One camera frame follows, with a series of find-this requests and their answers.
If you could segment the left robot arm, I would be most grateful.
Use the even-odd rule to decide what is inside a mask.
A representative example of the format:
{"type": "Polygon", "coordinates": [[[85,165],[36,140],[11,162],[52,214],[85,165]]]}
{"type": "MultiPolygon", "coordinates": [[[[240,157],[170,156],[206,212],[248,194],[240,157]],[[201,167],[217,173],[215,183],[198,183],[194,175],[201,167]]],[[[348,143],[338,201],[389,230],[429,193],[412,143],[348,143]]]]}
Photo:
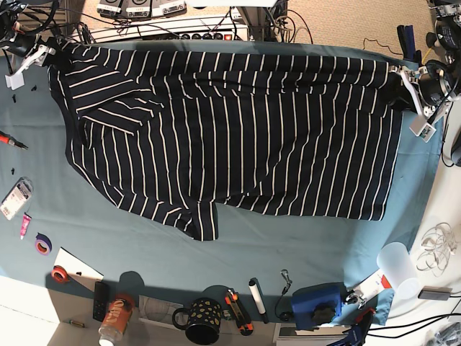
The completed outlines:
{"type": "Polygon", "coordinates": [[[413,29],[397,26],[400,48],[405,61],[418,65],[416,70],[394,68],[403,72],[402,82],[396,86],[399,95],[392,103],[413,110],[433,121],[447,102],[460,96],[460,2],[429,1],[435,13],[434,30],[426,34],[426,45],[431,50],[444,51],[445,62],[427,60],[415,49],[413,29]]]}

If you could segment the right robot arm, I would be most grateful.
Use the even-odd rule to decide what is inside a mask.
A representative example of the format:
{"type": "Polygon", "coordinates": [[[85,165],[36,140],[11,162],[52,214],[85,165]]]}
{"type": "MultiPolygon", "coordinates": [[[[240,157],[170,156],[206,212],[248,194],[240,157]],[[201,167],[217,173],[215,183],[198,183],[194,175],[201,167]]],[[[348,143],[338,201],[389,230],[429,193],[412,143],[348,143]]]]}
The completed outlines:
{"type": "Polygon", "coordinates": [[[35,53],[41,45],[46,45],[41,32],[48,29],[60,8],[61,1],[1,1],[1,49],[20,58],[35,53]],[[38,23],[35,29],[21,28],[19,15],[26,9],[46,6],[46,18],[43,21],[33,17],[38,23]]]}

